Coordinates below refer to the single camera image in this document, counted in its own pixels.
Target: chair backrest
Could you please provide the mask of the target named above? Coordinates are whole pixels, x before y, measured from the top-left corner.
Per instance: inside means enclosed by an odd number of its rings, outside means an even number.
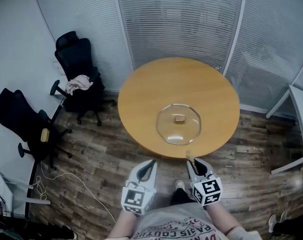
[[[68,81],[79,75],[90,77],[93,73],[91,42],[87,38],[79,39],[75,31],[57,39],[55,57]]]
[[[44,121],[28,104],[23,93],[7,88],[0,94],[0,123],[24,142],[40,138],[44,128]]]

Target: table top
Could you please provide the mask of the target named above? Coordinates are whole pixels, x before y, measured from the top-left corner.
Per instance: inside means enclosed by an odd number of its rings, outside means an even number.
[[[185,104],[201,118],[199,136],[187,145],[167,143],[156,128],[162,109]],[[118,97],[121,122],[146,149],[168,157],[209,154],[233,135],[240,117],[238,96],[213,67],[189,58],[162,58],[136,69]]]
[[[10,216],[10,213],[13,211],[13,193],[11,192],[11,190],[5,183],[4,178],[2,177],[1,174],[0,174],[0,196],[6,202],[6,206],[3,205],[3,208],[2,208],[3,212],[6,209],[7,215]]]

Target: wooden floor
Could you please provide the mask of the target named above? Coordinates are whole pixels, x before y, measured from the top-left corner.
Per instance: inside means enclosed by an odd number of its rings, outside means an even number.
[[[72,129],[61,147],[73,153],[68,159],[63,153],[55,161],[57,171],[42,163],[44,173],[55,177],[66,172],[81,178],[95,196],[117,218],[121,210],[121,194],[125,180],[137,164],[156,159],[158,162],[156,205],[166,206],[175,179],[189,185],[186,161],[161,157],[144,150],[126,132],[116,107],[108,106],[100,113],[102,126],[96,125],[92,112],[82,124],[76,114],[62,110],[56,120],[59,130]],[[203,158],[212,164],[224,187],[221,203],[246,230],[258,230],[264,240],[270,238],[268,219],[289,209],[289,216],[303,214],[303,170],[299,167],[271,175],[274,167],[285,165],[303,155],[299,126],[291,120],[242,111],[236,132],[223,147]],[[68,224],[78,233],[78,239],[104,239],[113,220],[93,199],[83,184],[71,175],[46,180],[47,198],[51,205],[31,205],[30,218],[44,223]]]

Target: shoe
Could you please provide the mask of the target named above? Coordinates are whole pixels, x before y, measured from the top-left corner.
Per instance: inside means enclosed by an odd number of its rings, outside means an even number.
[[[63,225],[62,228],[64,228],[64,227],[68,228],[70,231],[72,231],[70,226]],[[73,233],[73,240],[76,240],[78,238],[78,235],[74,231],[72,231],[72,233]]]
[[[182,189],[185,191],[185,183],[181,179],[176,179],[174,183],[174,189]]]
[[[276,219],[276,215],[273,214],[272,216],[270,216],[269,220],[268,220],[268,225],[269,225],[269,233],[273,233],[274,232],[274,227],[276,225],[276,223],[278,223],[277,219]]]
[[[287,209],[284,210],[284,211],[282,212],[282,214],[281,214],[281,216],[280,216],[280,221],[279,221],[279,223],[282,223],[282,222],[284,222],[285,220],[287,220],[287,213],[288,213],[288,210],[287,210]]]

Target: white cloth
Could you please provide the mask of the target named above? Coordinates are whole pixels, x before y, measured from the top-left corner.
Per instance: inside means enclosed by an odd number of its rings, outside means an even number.
[[[106,240],[129,240],[128,237]],[[213,224],[199,203],[184,203],[147,212],[131,240],[262,240],[257,231],[234,228],[227,236]]]
[[[66,92],[73,95],[73,91],[81,89],[83,91],[88,90],[92,86],[90,78],[87,75],[80,74],[76,76],[73,80],[70,80],[66,84]]]

